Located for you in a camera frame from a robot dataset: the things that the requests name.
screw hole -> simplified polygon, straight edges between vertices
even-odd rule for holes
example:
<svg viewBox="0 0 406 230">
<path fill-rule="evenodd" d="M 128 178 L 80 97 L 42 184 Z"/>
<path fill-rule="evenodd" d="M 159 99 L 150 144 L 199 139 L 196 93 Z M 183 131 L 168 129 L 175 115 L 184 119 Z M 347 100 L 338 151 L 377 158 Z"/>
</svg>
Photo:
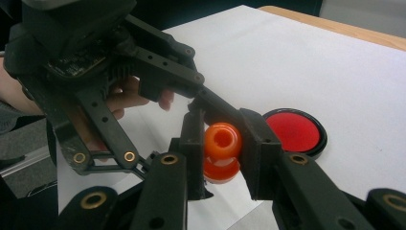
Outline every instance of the screw hole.
<svg viewBox="0 0 406 230">
<path fill-rule="evenodd" d="M 163 218 L 153 218 L 152 220 L 149 221 L 149 227 L 152 229 L 162 228 L 164 224 L 165 221 Z"/>
<path fill-rule="evenodd" d="M 338 224 L 340 224 L 340 226 L 342 226 L 344 229 L 349 229 L 349 230 L 354 230 L 355 229 L 355 225 L 348 219 L 346 218 L 339 218 L 337 220 Z"/>
<path fill-rule="evenodd" d="M 100 207 L 107 200 L 107 195 L 104 192 L 94 192 L 85 196 L 80 206 L 83 209 L 95 209 Z"/>
<path fill-rule="evenodd" d="M 406 212 L 406 199 L 398 196 L 398 195 L 391 195 L 391 194 L 387 194 L 383 196 L 383 199 L 385 200 L 385 202 L 395 208 L 398 211 L 401 212 Z"/>
<path fill-rule="evenodd" d="M 301 155 L 290 155 L 289 158 L 293 163 L 298 165 L 305 165 L 308 163 L 308 160 Z"/>
<path fill-rule="evenodd" d="M 172 165 L 175 164 L 177 161 L 178 161 L 177 156 L 170 154 L 161 158 L 161 163 L 164 165 Z"/>
</svg>

human hand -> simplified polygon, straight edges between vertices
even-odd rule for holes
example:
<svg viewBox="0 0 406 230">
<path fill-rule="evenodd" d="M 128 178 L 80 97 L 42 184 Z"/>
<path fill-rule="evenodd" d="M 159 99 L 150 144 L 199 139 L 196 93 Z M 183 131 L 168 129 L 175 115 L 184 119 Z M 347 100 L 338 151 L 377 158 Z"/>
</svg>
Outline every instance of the human hand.
<svg viewBox="0 0 406 230">
<path fill-rule="evenodd" d="M 124 116 L 125 108 L 144 105 L 149 102 L 149 100 L 138 95 L 138 89 L 139 81 L 134 77 L 128 77 L 113 85 L 105 103 L 117 120 Z M 169 111 L 173 98 L 173 92 L 164 90 L 158 104 L 162 109 Z M 106 146 L 102 142 L 102 139 L 89 125 L 89 122 L 80 109 L 75 107 L 68 113 L 80 138 L 89 150 L 106 150 Z"/>
</svg>

finger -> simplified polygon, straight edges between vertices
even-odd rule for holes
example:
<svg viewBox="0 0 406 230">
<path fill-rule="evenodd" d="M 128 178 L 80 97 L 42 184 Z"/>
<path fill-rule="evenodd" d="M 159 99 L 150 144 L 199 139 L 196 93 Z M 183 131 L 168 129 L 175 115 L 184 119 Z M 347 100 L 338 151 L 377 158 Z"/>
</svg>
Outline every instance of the finger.
<svg viewBox="0 0 406 230">
<path fill-rule="evenodd" d="M 112 113 L 114 115 L 114 118 L 116 118 L 116 120 L 120 120 L 124 116 L 124 109 L 117 109 L 114 110 Z"/>
<path fill-rule="evenodd" d="M 170 106 L 173 103 L 174 93 L 165 89 L 162 91 L 161 99 L 159 100 L 159 106 L 164 109 L 165 111 L 170 110 Z"/>
<path fill-rule="evenodd" d="M 174 97 L 175 97 L 175 94 L 172 91 L 170 91 L 168 89 L 162 90 L 161 100 L 167 101 L 168 103 L 173 103 Z"/>
<path fill-rule="evenodd" d="M 123 93 L 111 94 L 105 101 L 110 111 L 144 105 L 148 102 L 148 99 L 141 97 L 140 95 L 138 95 L 138 93 L 126 91 L 123 91 Z"/>
</svg>

black plastic part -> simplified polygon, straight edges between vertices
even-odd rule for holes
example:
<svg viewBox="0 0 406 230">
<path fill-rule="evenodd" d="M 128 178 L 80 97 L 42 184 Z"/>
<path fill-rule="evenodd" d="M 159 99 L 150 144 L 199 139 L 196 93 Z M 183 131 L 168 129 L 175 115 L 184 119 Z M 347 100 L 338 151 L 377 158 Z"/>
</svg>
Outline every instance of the black plastic part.
<svg viewBox="0 0 406 230">
<path fill-rule="evenodd" d="M 272 111 L 265 113 L 263 115 L 263 117 L 266 120 L 266 119 L 270 118 L 271 116 L 278 114 L 278 113 L 293 113 L 293 114 L 303 116 L 303 117 L 307 118 L 311 123 L 313 123 L 314 126 L 317 127 L 317 130 L 319 131 L 319 134 L 320 134 L 319 142 L 313 149 L 310 149 L 307 151 L 301 151 L 302 154 L 306 154 L 310 157 L 313 157 L 313 159 L 317 159 L 322 154 L 323 149 L 327 145 L 327 133 L 326 133 L 325 128 L 322 126 L 322 124 L 316 118 L 311 116 L 310 114 L 303 112 L 301 110 L 298 110 L 298 109 L 294 109 L 294 108 L 274 109 Z"/>
<path fill-rule="evenodd" d="M 229 103 L 218 97 L 212 90 L 203 86 L 197 93 L 193 102 L 188 105 L 189 111 L 203 109 L 204 121 L 211 126 L 215 123 L 229 123 L 238 127 L 240 115 Z"/>
<path fill-rule="evenodd" d="M 188 200 L 213 196 L 205 188 L 204 162 L 204 112 L 196 110 L 185 115 L 180 138 L 172 138 L 169 150 L 182 153 L 188 162 Z"/>
<path fill-rule="evenodd" d="M 61 58 L 117 27 L 135 5 L 135 0 L 86 0 L 40 11 L 23 3 L 23 24 L 50 57 Z"/>
<path fill-rule="evenodd" d="M 186 229 L 186 184 L 186 159 L 182 154 L 156 156 L 129 229 Z"/>
<path fill-rule="evenodd" d="M 254 200 L 273 199 L 272 167 L 282 154 L 281 142 L 260 114 L 242 108 L 242 150 L 239 156 L 241 172 Z"/>
<path fill-rule="evenodd" d="M 57 230 L 107 230 L 115 229 L 119 219 L 117 193 L 107 187 L 83 190 L 69 202 L 59 215 Z"/>
<path fill-rule="evenodd" d="M 374 189 L 368 193 L 365 217 L 378 230 L 406 229 L 406 195 L 391 189 Z"/>
<path fill-rule="evenodd" d="M 274 205 L 283 206 L 280 200 L 290 200 L 291 204 L 277 209 L 294 207 L 290 213 L 298 214 L 300 229 L 373 229 L 312 158 L 284 153 L 276 169 L 280 178 L 280 186 L 276 188 L 282 190 L 276 191 L 279 196 Z M 284 226 L 289 223 L 284 222 L 280 227 Z"/>
</svg>

orange object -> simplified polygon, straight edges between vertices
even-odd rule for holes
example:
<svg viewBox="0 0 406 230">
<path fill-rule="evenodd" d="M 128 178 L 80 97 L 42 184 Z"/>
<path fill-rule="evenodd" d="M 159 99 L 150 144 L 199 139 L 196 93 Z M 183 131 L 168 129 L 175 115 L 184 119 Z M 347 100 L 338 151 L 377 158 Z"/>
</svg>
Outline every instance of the orange object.
<svg viewBox="0 0 406 230">
<path fill-rule="evenodd" d="M 217 123 L 206 130 L 204 175 L 209 182 L 226 183 L 236 176 L 241 146 L 241 135 L 233 125 Z"/>
<path fill-rule="evenodd" d="M 216 123 L 206 130 L 204 151 L 212 160 L 238 157 L 241 146 L 241 135 L 233 125 Z"/>
</svg>

